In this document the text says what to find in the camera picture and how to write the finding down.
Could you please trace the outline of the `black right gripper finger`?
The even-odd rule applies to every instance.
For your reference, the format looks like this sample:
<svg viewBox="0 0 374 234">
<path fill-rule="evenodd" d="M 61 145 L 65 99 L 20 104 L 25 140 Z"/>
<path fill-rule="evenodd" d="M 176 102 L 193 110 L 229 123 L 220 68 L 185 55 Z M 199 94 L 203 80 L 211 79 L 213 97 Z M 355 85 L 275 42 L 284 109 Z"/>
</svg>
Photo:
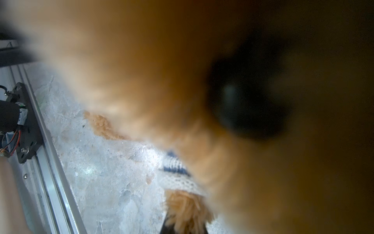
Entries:
<svg viewBox="0 0 374 234">
<path fill-rule="evenodd" d="M 175 234 L 174 226 L 175 222 L 170 216 L 166 215 L 159 234 Z"/>
</svg>

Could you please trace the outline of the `blue white striped sweater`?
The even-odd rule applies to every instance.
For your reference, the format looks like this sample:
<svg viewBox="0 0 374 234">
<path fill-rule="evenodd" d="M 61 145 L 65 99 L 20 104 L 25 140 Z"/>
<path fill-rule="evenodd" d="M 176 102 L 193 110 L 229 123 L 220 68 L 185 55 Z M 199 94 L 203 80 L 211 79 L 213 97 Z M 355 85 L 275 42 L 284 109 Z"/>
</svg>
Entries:
<svg viewBox="0 0 374 234">
<path fill-rule="evenodd" d="M 171 151 L 163 156 L 157 178 L 159 185 L 165 190 L 180 190 L 199 196 L 206 195 L 184 164 Z"/>
</svg>

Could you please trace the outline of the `brown teddy bear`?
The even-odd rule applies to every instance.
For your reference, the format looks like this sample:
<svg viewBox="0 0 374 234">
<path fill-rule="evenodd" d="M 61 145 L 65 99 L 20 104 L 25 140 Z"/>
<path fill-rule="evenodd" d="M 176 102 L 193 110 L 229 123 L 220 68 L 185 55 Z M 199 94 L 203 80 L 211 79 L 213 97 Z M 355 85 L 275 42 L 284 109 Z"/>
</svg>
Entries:
<svg viewBox="0 0 374 234">
<path fill-rule="evenodd" d="M 1 1 L 87 110 L 236 234 L 374 231 L 373 1 Z"/>
</svg>

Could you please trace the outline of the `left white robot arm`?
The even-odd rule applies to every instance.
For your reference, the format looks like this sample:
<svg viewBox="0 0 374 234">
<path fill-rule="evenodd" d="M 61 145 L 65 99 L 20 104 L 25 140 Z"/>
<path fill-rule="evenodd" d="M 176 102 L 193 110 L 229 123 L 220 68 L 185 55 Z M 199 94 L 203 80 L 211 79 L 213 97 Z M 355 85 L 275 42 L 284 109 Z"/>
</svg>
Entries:
<svg viewBox="0 0 374 234">
<path fill-rule="evenodd" d="M 12 132 L 25 125 L 28 109 L 23 103 L 1 100 L 1 132 Z"/>
</svg>

